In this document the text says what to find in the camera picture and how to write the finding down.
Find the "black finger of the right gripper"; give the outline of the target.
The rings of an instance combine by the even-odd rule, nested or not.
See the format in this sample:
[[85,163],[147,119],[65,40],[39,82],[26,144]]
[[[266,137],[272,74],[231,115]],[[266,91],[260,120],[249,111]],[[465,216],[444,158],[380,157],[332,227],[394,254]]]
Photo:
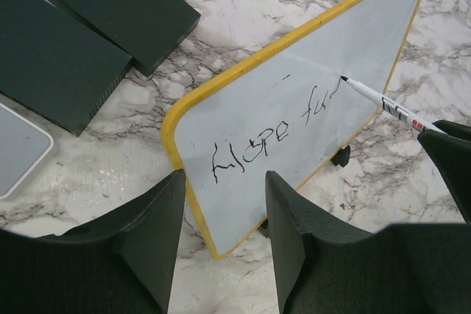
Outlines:
[[418,141],[438,168],[463,219],[470,222],[470,126],[446,120],[433,125],[445,133],[421,132]]

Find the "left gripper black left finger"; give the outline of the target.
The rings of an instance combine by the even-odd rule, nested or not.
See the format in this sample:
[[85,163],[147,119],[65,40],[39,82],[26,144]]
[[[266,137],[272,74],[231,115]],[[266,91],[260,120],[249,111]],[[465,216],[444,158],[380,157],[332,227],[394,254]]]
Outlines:
[[63,235],[1,231],[3,313],[166,313],[185,204],[176,170]]

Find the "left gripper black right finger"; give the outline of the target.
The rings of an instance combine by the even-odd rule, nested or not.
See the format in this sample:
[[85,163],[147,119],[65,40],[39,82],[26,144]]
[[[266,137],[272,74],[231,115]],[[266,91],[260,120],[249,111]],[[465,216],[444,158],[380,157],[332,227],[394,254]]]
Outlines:
[[468,313],[470,225],[391,224],[367,232],[266,174],[281,313]]

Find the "black marker pen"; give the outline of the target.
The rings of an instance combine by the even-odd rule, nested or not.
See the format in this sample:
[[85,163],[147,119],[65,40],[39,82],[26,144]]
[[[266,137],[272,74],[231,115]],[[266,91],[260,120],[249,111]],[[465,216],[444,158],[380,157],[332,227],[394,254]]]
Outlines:
[[379,108],[381,108],[383,111],[389,113],[390,115],[394,116],[398,120],[414,128],[418,132],[424,132],[426,130],[433,130],[436,132],[441,132],[442,134],[445,133],[444,131],[442,131],[441,129],[433,125],[432,123],[419,117],[416,113],[413,113],[409,109],[403,107],[402,105],[398,104],[397,102],[383,95],[382,93],[379,93],[371,89],[365,84],[355,81],[353,79],[349,79],[346,76],[340,76],[340,79],[346,82],[353,90],[355,90],[356,92],[360,93],[362,96],[369,99]]

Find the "yellow framed whiteboard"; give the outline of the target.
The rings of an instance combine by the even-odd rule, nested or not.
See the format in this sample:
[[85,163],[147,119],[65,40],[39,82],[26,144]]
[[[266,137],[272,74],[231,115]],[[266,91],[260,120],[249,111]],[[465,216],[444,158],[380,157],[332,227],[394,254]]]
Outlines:
[[171,108],[162,142],[215,259],[265,221],[267,171],[298,188],[371,121],[342,77],[386,91],[420,2],[345,0]]

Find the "grey white eraser block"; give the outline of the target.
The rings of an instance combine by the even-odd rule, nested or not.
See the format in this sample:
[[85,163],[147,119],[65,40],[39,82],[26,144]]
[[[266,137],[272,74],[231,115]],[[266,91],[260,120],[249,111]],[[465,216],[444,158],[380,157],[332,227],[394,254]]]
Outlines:
[[1,106],[1,198],[10,197],[55,147],[52,136],[9,107]]

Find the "black rectangular pad lower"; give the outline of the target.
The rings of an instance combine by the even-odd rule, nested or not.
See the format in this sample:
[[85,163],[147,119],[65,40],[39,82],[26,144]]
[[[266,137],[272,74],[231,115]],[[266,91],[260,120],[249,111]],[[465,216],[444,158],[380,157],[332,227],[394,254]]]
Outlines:
[[44,0],[1,0],[1,94],[80,136],[131,57]]

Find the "black rectangular pad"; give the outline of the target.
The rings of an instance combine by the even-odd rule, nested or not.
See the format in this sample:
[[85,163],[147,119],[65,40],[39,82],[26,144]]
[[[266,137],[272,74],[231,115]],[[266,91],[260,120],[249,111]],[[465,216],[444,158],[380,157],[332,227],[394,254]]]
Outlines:
[[80,136],[131,57],[44,0],[1,0],[1,94]]
[[144,76],[187,38],[201,15],[185,0],[49,0],[123,49]]

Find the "black rectangular pad upper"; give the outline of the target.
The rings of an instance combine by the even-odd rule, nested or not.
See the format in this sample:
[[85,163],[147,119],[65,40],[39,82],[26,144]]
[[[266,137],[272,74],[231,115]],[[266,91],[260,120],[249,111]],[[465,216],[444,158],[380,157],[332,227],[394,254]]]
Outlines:
[[187,38],[201,15],[185,0],[49,0],[123,49],[144,76]]

